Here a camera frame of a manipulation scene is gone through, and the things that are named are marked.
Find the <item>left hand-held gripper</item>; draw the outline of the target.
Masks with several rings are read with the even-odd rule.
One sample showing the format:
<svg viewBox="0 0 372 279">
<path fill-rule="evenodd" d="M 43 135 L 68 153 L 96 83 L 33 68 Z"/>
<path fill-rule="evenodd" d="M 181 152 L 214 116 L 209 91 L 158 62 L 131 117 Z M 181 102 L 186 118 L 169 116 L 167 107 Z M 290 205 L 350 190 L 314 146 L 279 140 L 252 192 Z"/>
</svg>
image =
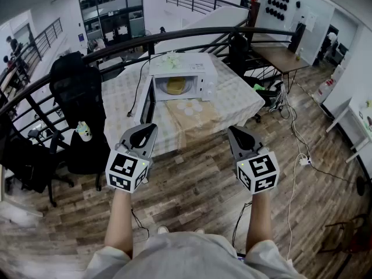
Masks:
<svg viewBox="0 0 372 279">
<path fill-rule="evenodd" d="M 121 144 L 116 144 L 109 154 L 105 169 L 109 187 L 132 194 L 147 179 L 157 134 L 155 123 L 140 124 L 124 132 Z"/>
</svg>

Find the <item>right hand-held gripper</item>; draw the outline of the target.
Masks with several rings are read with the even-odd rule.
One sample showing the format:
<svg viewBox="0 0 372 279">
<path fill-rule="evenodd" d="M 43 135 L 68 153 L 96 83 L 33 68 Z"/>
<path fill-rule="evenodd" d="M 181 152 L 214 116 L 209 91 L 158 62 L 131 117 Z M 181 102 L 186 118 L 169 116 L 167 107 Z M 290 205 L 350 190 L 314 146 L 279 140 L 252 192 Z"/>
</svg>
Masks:
<svg viewBox="0 0 372 279">
<path fill-rule="evenodd" d="M 252 195 L 274 188 L 280 174 L 275 153 L 245 127 L 229 126 L 227 134 L 235 159 L 236 178 Z"/>
</svg>

